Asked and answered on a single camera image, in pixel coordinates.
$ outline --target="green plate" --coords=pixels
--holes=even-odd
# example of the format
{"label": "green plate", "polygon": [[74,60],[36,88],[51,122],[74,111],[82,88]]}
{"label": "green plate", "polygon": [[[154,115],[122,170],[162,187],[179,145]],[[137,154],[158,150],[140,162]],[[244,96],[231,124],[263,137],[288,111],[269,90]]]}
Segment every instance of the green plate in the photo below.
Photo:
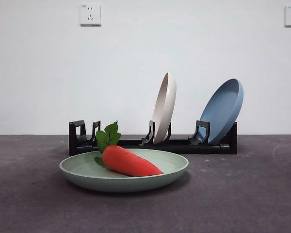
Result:
{"label": "green plate", "polygon": [[146,149],[129,149],[147,159],[164,174],[154,176],[129,177],[103,168],[94,158],[99,151],[78,154],[61,161],[60,169],[72,183],[83,188],[102,192],[138,192],[168,185],[179,178],[189,161],[181,155]]}

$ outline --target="carrot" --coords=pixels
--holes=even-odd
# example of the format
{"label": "carrot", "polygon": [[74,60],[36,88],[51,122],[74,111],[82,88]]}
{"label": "carrot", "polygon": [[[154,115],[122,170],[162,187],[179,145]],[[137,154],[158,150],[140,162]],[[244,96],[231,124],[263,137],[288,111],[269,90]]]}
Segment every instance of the carrot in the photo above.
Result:
{"label": "carrot", "polygon": [[102,160],[108,168],[131,176],[163,174],[148,160],[116,145],[108,146],[104,150]]}
{"label": "carrot", "polygon": [[97,131],[97,145],[102,157],[95,157],[95,161],[102,167],[131,176],[151,176],[163,172],[148,160],[137,156],[133,152],[116,146],[121,134],[117,132],[118,125],[111,124],[104,131]]}

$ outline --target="plate rim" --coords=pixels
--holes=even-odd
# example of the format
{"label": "plate rim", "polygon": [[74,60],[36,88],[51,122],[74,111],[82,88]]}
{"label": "plate rim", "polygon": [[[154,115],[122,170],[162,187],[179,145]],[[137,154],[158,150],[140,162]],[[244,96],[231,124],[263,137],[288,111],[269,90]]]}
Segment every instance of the plate rim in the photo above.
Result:
{"label": "plate rim", "polygon": [[[149,150],[149,151],[163,151],[163,150],[152,150],[152,149],[140,149],[140,148],[129,148],[128,150]],[[180,169],[177,169],[176,171],[173,171],[173,172],[170,172],[170,173],[163,173],[163,174],[159,174],[159,175],[151,175],[151,176],[136,176],[136,177],[99,177],[99,176],[87,176],[87,175],[81,175],[81,174],[78,174],[78,173],[75,173],[75,172],[71,172],[71,171],[68,171],[66,170],[65,168],[63,168],[62,164],[68,160],[68,159],[71,159],[73,157],[76,157],[76,156],[80,156],[80,155],[83,155],[83,154],[89,154],[89,153],[93,153],[93,151],[90,151],[90,152],[86,152],[86,153],[81,153],[81,154],[76,154],[76,155],[73,155],[71,157],[68,157],[68,158],[65,158],[63,159],[60,163],[59,163],[59,168],[65,172],[65,173],[68,173],[70,175],[74,175],[74,176],[79,176],[79,177],[86,177],[86,178],[94,178],[94,179],[111,179],[111,180],[129,180],[129,179],[145,179],[145,178],[151,178],[151,177],[159,177],[159,176],[166,176],[166,175],[171,175],[171,174],[174,174],[174,173],[177,173],[177,172],[180,172],[182,170],[184,170],[185,168],[188,167],[189,165],[189,160],[187,158],[185,158],[184,156],[182,155],[179,155],[179,154],[176,154],[176,153],[172,153],[172,152],[168,152],[168,151],[163,151],[163,152],[166,152],[166,153],[169,153],[169,154],[174,154],[176,156],[179,156],[181,158],[183,158],[186,162],[186,164],[181,167]]]}

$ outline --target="green leaf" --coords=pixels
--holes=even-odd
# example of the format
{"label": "green leaf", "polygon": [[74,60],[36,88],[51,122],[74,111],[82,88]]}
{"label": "green leaf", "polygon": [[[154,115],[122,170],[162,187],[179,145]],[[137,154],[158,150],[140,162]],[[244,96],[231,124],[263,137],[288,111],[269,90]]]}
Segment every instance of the green leaf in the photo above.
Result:
{"label": "green leaf", "polygon": [[118,141],[120,140],[120,137],[121,137],[120,133],[111,133],[109,145],[116,145]]}
{"label": "green leaf", "polygon": [[99,166],[106,167],[101,157],[95,157],[94,160]]}
{"label": "green leaf", "polygon": [[121,134],[117,133],[118,125],[116,123],[108,125],[105,131],[98,130],[96,132],[96,139],[98,149],[101,153],[109,146],[116,145],[120,140]]}
{"label": "green leaf", "polygon": [[108,135],[104,131],[98,130],[96,132],[96,139],[97,139],[98,149],[101,153],[103,153],[103,151],[109,145]]}
{"label": "green leaf", "polygon": [[105,132],[106,133],[116,133],[118,130],[118,125],[116,123],[113,123],[111,125],[108,125],[106,128],[105,128]]}

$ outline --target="black dish rack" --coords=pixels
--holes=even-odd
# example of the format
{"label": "black dish rack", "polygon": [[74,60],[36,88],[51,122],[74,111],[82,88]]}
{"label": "black dish rack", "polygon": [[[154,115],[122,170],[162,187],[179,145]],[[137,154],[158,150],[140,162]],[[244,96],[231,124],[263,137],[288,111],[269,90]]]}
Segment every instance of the black dish rack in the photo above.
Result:
{"label": "black dish rack", "polygon": [[[76,128],[80,127],[80,135],[77,135]],[[199,127],[206,128],[206,137],[203,141],[196,139]],[[100,121],[93,123],[92,137],[87,140],[84,120],[69,123],[69,156],[80,153],[97,151],[96,131],[100,130]],[[163,142],[153,144],[155,132],[155,122],[150,121],[149,132],[145,138],[140,139],[120,139],[119,146],[132,149],[152,149],[173,152],[176,154],[237,154],[237,123],[235,122],[229,132],[221,139],[218,145],[210,145],[208,138],[210,134],[210,123],[196,121],[195,133],[187,139],[171,139],[171,123],[168,134]]]}

